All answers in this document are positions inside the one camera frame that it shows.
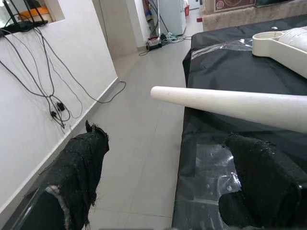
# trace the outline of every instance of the orange object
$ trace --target orange object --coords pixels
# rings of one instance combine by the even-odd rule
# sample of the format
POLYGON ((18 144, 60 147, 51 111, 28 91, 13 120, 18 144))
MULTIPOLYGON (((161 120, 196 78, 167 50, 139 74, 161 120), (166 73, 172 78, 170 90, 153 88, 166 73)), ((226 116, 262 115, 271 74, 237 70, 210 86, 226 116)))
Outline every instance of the orange object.
MULTIPOLYGON (((38 9, 38 11, 39 11, 39 13, 41 15, 49 13, 49 10, 48 10, 47 7, 38 7, 37 9, 38 9)), ((31 12, 33 17, 38 16, 38 13, 37 13, 36 9, 31 9, 30 12, 31 12)), ((24 12, 21 12, 20 14, 22 16, 26 17, 26 18, 30 18, 31 17, 30 12, 29 11, 24 11, 24 12)))
POLYGON ((184 13, 186 14, 186 17, 188 17, 190 15, 190 5, 187 5, 185 8, 184 8, 184 13))

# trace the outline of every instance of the white plastic part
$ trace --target white plastic part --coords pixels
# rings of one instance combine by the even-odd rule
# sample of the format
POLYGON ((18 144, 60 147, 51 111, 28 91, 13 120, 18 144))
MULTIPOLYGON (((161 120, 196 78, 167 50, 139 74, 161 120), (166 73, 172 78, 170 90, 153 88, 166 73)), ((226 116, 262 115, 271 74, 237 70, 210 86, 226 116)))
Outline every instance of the white plastic part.
POLYGON ((307 27, 254 35, 253 55, 272 58, 307 78, 307 27))
POLYGON ((307 133, 307 97, 286 94, 186 89, 155 86, 157 100, 307 133))

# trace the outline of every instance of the tiled floor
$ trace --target tiled floor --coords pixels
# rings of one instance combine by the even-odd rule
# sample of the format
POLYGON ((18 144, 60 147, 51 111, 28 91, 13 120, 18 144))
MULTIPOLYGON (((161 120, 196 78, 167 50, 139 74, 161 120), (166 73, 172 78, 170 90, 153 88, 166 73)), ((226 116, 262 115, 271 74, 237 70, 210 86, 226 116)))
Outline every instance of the tiled floor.
MULTIPOLYGON (((186 35, 202 31, 197 13, 191 11, 186 35)), ((182 60, 189 48, 186 40, 141 57, 125 77, 125 91, 90 119, 110 136, 92 230, 171 226, 184 108, 151 99, 150 89, 185 86, 182 60)))

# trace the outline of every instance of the white plastic tube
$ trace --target white plastic tube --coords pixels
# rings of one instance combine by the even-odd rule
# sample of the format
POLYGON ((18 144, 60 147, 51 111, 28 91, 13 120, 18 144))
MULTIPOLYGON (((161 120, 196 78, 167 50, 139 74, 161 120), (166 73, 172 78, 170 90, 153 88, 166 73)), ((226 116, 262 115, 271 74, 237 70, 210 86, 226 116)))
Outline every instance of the white plastic tube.
POLYGON ((307 96, 155 86, 157 100, 307 133, 307 96))

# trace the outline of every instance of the black fabric-wrapped object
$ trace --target black fabric-wrapped object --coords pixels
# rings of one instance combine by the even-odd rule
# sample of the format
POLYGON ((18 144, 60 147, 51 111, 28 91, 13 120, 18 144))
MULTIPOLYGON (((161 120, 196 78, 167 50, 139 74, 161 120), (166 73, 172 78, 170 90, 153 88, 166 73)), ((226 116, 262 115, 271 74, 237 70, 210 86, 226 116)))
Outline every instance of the black fabric-wrapped object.
POLYGON ((241 190, 222 195, 221 217, 230 226, 307 227, 307 174, 273 144, 230 135, 241 190))
POLYGON ((102 129, 86 122, 86 130, 39 176, 4 230, 81 230, 88 225, 109 145, 102 129))

